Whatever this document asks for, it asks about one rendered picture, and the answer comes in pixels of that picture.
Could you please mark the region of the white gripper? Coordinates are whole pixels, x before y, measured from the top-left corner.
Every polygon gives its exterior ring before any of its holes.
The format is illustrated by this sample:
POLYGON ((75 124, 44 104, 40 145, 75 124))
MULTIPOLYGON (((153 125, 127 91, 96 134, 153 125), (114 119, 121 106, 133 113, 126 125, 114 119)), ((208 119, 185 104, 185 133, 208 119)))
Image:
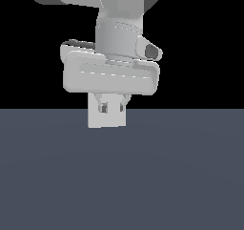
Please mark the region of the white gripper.
POLYGON ((153 95, 158 86, 159 66, 152 61, 134 60, 131 67, 106 64, 104 54, 95 53, 91 43, 64 42, 60 58, 64 63, 63 85, 70 93, 99 93, 94 98, 98 112, 108 112, 104 94, 124 94, 120 111, 131 100, 129 94, 153 95))

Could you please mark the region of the white rectangular block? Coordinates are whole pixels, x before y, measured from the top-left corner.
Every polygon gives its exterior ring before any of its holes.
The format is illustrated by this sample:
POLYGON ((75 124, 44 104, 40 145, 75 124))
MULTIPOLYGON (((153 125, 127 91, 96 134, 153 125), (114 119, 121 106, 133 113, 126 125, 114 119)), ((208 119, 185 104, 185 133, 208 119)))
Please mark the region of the white rectangular block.
POLYGON ((126 125, 126 110, 120 111, 122 94, 104 94, 108 100, 108 112, 101 114, 98 112, 98 103, 94 98, 94 93, 88 93, 88 127, 120 127, 126 125))

